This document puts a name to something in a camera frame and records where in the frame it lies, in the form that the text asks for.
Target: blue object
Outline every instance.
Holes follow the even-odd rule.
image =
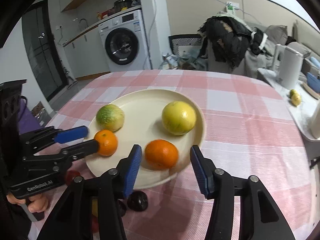
[[[316,93],[320,93],[320,80],[318,80],[310,72],[307,73],[308,86]]]
[[[318,68],[320,69],[320,62],[315,58],[315,57],[311,57],[310,61]]]
[[[23,99],[20,100],[20,109],[18,113],[19,120],[19,134],[31,132],[41,128],[38,121],[32,115],[30,110],[26,107],[27,102]]]
[[[200,164],[199,158],[197,157],[193,147],[190,150],[190,160],[191,160],[193,171],[196,175],[200,192],[201,194],[204,195],[205,198],[207,198],[210,194],[208,189],[208,178],[204,173],[204,170]]]
[[[71,142],[71,141],[86,137],[88,133],[89,133],[89,130],[86,126],[84,125],[79,126],[76,128],[59,132],[57,136],[54,138],[54,142],[61,143],[61,144],[66,142]]]
[[[124,176],[124,187],[122,191],[124,198],[129,197],[129,195],[133,191],[133,186],[139,171],[141,159],[142,159],[142,149],[140,145],[136,144],[133,146],[128,157],[128,160],[130,161],[130,165]]]
[[[206,199],[212,199],[214,193],[213,172],[215,170],[212,160],[204,158],[197,145],[193,145],[190,149],[190,160],[201,194]]]

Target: white plate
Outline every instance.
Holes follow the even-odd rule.
[[[196,126],[186,135],[171,135],[162,126],[162,110],[172,101],[187,102],[196,111]],[[140,90],[124,95],[111,104],[119,106],[124,111],[124,126],[115,133],[118,137],[118,149],[112,156],[104,157],[95,153],[85,158],[90,171],[97,177],[115,168],[119,160],[128,157],[134,144],[139,144],[144,153],[144,148],[150,141],[163,139],[177,147],[179,151],[177,165],[169,170],[156,171],[150,168],[142,157],[134,189],[160,185],[173,179],[178,172],[190,164],[191,146],[194,144],[200,146],[204,140],[205,121],[200,108],[195,102],[180,93],[160,89]],[[100,127],[94,118],[89,125],[89,135],[86,139],[93,139],[99,130]]]

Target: pink checkered tablecloth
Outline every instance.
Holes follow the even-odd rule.
[[[297,240],[312,230],[311,183],[305,149],[281,96],[262,81],[224,73],[186,70],[151,70],[110,73],[75,95],[48,124],[69,129],[88,126],[103,105],[143,89],[178,91],[193,99],[206,120],[202,153],[232,176],[258,176],[275,199]],[[57,145],[51,152],[58,151]],[[72,169],[86,179],[92,174],[84,160]],[[47,194],[50,209],[65,190]],[[192,166],[179,176],[144,192],[149,208],[127,211],[123,224],[130,240],[203,240],[213,201],[201,195]],[[232,239],[238,239],[240,199],[235,199]],[[33,236],[44,220],[33,224]]]

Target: white appliance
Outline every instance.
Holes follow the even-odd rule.
[[[273,71],[276,70],[279,54],[281,54],[282,60],[279,66],[279,74],[276,78],[277,82],[286,89],[294,89],[300,75],[304,56],[295,49],[277,44],[272,63]]]
[[[99,24],[111,72],[151,69],[141,10]]]

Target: orange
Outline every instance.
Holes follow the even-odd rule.
[[[176,165],[179,153],[178,149],[165,140],[154,140],[144,150],[146,161],[157,170],[170,169]]]
[[[94,139],[99,142],[98,153],[100,155],[113,155],[118,148],[118,138],[109,130],[101,130],[97,132]]]

